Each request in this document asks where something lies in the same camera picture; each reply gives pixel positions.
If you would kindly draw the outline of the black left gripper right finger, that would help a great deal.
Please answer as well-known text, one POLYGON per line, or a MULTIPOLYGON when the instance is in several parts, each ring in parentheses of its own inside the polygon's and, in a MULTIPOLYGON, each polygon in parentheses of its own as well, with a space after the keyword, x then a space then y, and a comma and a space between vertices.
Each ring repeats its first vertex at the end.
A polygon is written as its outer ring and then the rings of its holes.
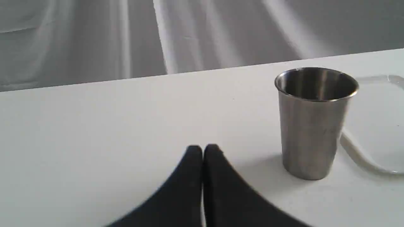
POLYGON ((306 227, 259 195, 221 148, 204 149, 204 213, 208 227, 306 227))

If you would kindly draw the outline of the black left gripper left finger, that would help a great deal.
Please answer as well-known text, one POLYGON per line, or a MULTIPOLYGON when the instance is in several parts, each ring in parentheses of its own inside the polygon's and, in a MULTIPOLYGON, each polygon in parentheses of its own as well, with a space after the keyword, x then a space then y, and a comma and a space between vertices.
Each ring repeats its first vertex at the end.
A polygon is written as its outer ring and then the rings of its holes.
POLYGON ((201 147, 188 146, 164 184, 110 227, 201 227, 202 166, 201 147))

